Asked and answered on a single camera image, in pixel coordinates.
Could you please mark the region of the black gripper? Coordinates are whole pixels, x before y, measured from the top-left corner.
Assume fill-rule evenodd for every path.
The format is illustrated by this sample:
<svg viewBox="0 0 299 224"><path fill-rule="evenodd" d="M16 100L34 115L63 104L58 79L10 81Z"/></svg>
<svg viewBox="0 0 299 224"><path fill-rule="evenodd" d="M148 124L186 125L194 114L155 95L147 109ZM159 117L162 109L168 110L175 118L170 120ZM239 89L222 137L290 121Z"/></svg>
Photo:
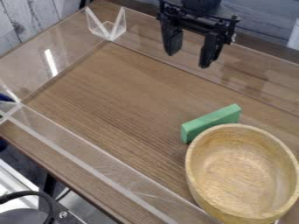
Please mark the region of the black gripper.
<svg viewBox="0 0 299 224"><path fill-rule="evenodd" d="M208 68L220 56L224 44L235 41L236 14L220 5L222 0L159 0L163 48L174 56L183 46L183 30L206 36L200 49L200 68Z"/></svg>

